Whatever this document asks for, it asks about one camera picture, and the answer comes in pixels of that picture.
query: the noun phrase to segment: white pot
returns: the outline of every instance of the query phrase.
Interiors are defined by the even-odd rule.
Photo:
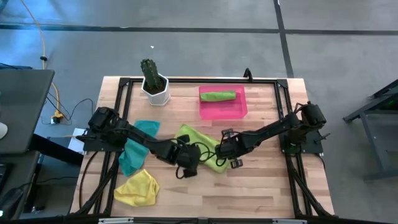
[[[149,100],[150,104],[153,106],[164,106],[170,100],[169,79],[167,79],[166,77],[164,77],[161,74],[159,74],[159,76],[161,76],[166,81],[164,91],[154,94],[154,95],[145,91],[145,89],[144,89],[145,77],[144,77],[144,81],[142,82],[142,86],[141,86],[141,90],[148,96],[148,100]]]
[[[7,134],[7,126],[0,122],[0,139],[2,139]]]

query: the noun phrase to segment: yellow cable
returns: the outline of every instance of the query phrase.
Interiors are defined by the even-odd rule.
[[[35,17],[33,16],[33,14],[31,13],[31,11],[29,10],[29,8],[27,7],[27,5],[25,4],[24,0],[21,0],[21,3],[25,6],[27,12],[29,13],[29,15],[31,16],[31,18],[33,19],[33,21],[35,22],[37,29],[40,32],[40,38],[42,40],[42,47],[43,47],[43,57],[45,57],[45,41],[44,41],[44,35],[42,32],[42,29],[40,28],[40,24],[37,22],[37,20],[35,19]],[[45,61],[42,60],[42,68],[43,70],[45,69]],[[51,83],[51,85],[54,87],[55,90],[55,96],[57,97],[57,109],[55,110],[55,114],[54,116],[57,118],[63,118],[63,115],[61,113],[59,113],[59,109],[60,109],[60,97],[58,94],[58,89],[57,86],[55,86],[54,82]]]

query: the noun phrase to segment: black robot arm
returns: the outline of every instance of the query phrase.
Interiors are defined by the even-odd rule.
[[[88,131],[77,139],[85,143],[86,151],[122,151],[127,139],[147,147],[156,158],[185,168],[184,177],[197,174],[200,149],[187,144],[189,136],[178,139],[158,140],[119,117],[119,113],[107,107],[98,108],[88,122]]]
[[[302,120],[299,120],[297,113],[301,111]],[[288,132],[288,139],[291,145],[303,144],[306,135],[310,131],[317,131],[326,123],[326,119],[320,111],[318,105],[308,102],[306,105],[296,107],[294,112],[289,113],[283,119],[273,122],[256,131],[236,132],[227,129],[222,132],[223,140],[216,146],[216,155],[218,159],[233,159],[232,168],[242,166],[239,156],[245,155],[261,142],[278,134]]]

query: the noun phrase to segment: white paper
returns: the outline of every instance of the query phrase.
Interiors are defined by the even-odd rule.
[[[75,128],[75,130],[73,131],[73,136],[79,136],[82,135],[85,132],[84,129],[81,128]],[[82,154],[85,154],[85,152],[83,151],[83,146],[85,145],[84,142],[82,142],[81,140],[77,140],[77,138],[71,138],[70,142],[69,142],[69,146],[68,148],[75,151],[75,152],[79,152]]]

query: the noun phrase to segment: black desk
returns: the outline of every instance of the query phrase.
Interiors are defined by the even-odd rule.
[[[0,122],[8,127],[0,139],[0,162],[12,164],[0,198],[13,187],[35,182],[40,153],[81,165],[81,154],[33,133],[53,76],[53,70],[0,70]],[[23,188],[24,196],[13,219],[23,211],[30,187]]]

